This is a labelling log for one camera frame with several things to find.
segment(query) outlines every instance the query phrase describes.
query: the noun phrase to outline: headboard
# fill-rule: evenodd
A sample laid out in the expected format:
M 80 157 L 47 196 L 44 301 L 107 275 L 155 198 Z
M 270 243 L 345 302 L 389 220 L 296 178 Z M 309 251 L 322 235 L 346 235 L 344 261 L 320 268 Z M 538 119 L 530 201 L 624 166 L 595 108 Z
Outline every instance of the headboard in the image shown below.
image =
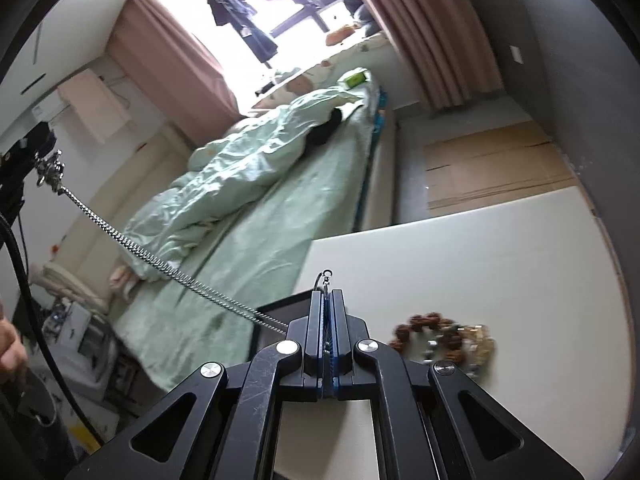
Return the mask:
M 116 170 L 87 205 L 120 230 L 151 197 L 185 173 L 190 155 L 190 147 L 167 123 Z M 108 314 L 112 294 L 108 280 L 119 264 L 117 243 L 79 213 L 34 282 L 58 293 L 67 289 L 70 297 L 80 297 Z

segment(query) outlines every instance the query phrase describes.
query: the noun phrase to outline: human hand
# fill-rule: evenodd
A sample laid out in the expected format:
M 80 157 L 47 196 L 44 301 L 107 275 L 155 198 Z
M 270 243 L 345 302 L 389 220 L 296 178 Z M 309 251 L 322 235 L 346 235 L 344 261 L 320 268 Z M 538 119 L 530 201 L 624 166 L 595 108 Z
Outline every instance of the human hand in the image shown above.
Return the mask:
M 27 351 L 15 327 L 2 315 L 0 302 L 0 384 L 21 376 L 27 367 Z

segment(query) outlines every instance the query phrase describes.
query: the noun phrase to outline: brown curtain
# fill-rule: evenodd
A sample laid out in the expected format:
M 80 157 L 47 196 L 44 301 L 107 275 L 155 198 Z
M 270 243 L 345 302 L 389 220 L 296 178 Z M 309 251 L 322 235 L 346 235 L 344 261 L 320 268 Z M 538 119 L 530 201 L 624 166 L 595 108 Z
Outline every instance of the brown curtain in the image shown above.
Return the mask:
M 197 146 L 243 116 L 215 57 L 158 0 L 127 0 L 107 53 Z
M 469 0 L 363 1 L 432 110 L 502 88 L 494 53 Z

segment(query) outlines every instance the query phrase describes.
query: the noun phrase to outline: white tabletop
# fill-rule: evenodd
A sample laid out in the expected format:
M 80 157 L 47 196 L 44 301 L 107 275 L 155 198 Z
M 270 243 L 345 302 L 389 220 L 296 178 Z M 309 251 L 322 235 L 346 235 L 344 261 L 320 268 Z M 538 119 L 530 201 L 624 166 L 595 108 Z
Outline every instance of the white tabletop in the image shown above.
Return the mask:
M 325 268 L 348 313 L 380 341 L 430 311 L 487 325 L 497 351 L 482 387 L 586 480 L 612 467 L 632 391 L 630 329 L 615 268 L 577 188 L 317 240 L 296 292 Z M 335 404 L 285 408 L 277 471 L 291 480 L 377 477 L 375 452 L 360 449 L 374 446 L 368 409 Z M 322 420 L 328 429 L 318 430 Z M 294 431 L 306 446 L 292 452 Z M 322 431 L 334 437 L 322 439 L 328 457 L 312 470 L 305 453 L 318 455 L 312 442 Z

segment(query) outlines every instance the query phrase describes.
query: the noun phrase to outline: floor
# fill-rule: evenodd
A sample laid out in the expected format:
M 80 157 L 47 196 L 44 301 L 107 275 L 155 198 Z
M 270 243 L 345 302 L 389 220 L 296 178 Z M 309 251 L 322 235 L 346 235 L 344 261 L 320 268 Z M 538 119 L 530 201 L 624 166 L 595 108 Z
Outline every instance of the floor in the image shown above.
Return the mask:
M 422 155 L 425 144 L 530 120 L 531 117 L 507 95 L 444 112 L 434 118 L 418 114 L 400 119 L 394 223 L 405 224 L 429 217 L 429 183 Z

